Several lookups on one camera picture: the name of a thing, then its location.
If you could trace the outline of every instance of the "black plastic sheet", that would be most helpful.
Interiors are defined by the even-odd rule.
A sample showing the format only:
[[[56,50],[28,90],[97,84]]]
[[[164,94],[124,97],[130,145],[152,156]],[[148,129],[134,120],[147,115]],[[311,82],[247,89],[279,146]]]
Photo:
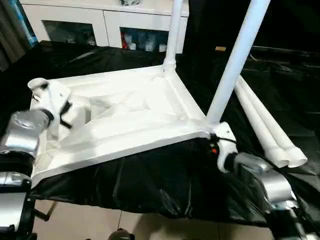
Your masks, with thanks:
[[[111,47],[42,42],[0,74],[3,133],[10,114],[29,108],[27,82],[159,65],[164,54]],[[227,53],[177,57],[177,72],[206,113],[228,59]],[[308,57],[274,58],[264,53],[248,59],[242,76],[253,88],[308,163],[287,168],[306,212],[320,228],[320,68]],[[241,145],[263,153],[237,100],[232,95],[223,115]],[[252,195],[230,174],[217,170],[206,139],[193,139],[122,157],[47,178],[32,194],[38,199],[160,213],[169,218],[197,218],[261,226],[264,217]]]

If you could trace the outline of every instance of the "robotic arm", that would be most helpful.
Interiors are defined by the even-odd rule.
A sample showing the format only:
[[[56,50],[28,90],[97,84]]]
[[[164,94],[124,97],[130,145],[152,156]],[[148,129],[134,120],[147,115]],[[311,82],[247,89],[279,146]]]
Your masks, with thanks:
[[[58,82],[34,79],[31,110],[11,116],[0,144],[0,238],[31,239],[35,199],[30,197],[31,174],[40,135],[54,135],[69,108],[70,90]]]
[[[221,172],[233,174],[253,196],[276,240],[317,240],[307,234],[301,209],[286,177],[265,159],[238,153],[236,139],[226,122],[219,124],[211,138],[211,151],[216,155]]]

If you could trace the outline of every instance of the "white pvc pipe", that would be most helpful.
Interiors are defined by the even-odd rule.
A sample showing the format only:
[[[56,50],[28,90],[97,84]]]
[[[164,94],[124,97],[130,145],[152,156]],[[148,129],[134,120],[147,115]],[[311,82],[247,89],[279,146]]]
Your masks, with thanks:
[[[289,163],[289,156],[278,146],[239,82],[236,83],[234,91],[264,150],[264,155],[279,168],[285,167]]]
[[[181,18],[183,0],[174,0],[170,20],[170,31],[166,48],[166,55],[163,62],[164,71],[176,69],[176,51],[179,35],[179,25]]]
[[[210,124],[218,124],[244,67],[270,0],[251,0],[229,60],[215,92],[208,114]]]
[[[295,168],[305,164],[308,161],[305,154],[301,151],[300,148],[296,147],[293,144],[293,142],[283,131],[283,129],[279,126],[277,121],[270,114],[270,112],[260,101],[260,99],[256,96],[254,91],[250,88],[250,86],[246,83],[242,76],[239,77],[238,82],[240,83],[242,89],[245,91],[245,94],[247,95],[253,107],[261,117],[265,126],[268,128],[276,143],[290,157],[288,167]]]

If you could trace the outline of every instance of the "floor tile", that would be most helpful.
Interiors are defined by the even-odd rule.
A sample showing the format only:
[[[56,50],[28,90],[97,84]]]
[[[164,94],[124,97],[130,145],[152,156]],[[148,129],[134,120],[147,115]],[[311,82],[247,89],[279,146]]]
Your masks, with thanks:
[[[52,202],[37,200],[36,209],[47,212]],[[59,202],[49,221],[36,217],[33,232],[38,240],[107,240],[117,230],[120,210]]]
[[[268,228],[245,226],[239,224],[219,223],[220,240],[272,240],[273,236]]]
[[[135,235],[136,240],[218,240],[214,222],[169,219],[158,214],[122,212],[120,228]]]

